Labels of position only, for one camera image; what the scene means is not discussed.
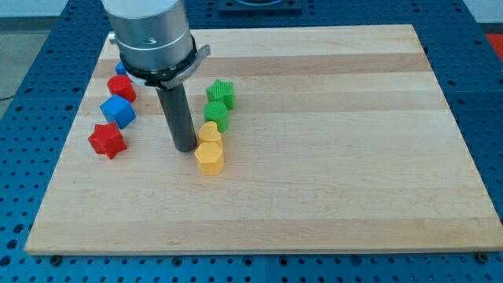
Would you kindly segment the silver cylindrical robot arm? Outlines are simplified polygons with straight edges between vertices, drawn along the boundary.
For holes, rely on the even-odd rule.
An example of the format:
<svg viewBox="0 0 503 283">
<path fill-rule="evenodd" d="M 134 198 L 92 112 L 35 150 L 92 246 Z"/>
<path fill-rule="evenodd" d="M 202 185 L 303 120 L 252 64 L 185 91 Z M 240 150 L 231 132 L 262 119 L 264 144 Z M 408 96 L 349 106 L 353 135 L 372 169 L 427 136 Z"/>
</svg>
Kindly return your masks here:
<svg viewBox="0 0 503 283">
<path fill-rule="evenodd" d="M 120 60 L 138 83 L 160 89 L 182 85 L 211 54 L 197 47 L 182 0 L 103 0 Z"/>
</svg>

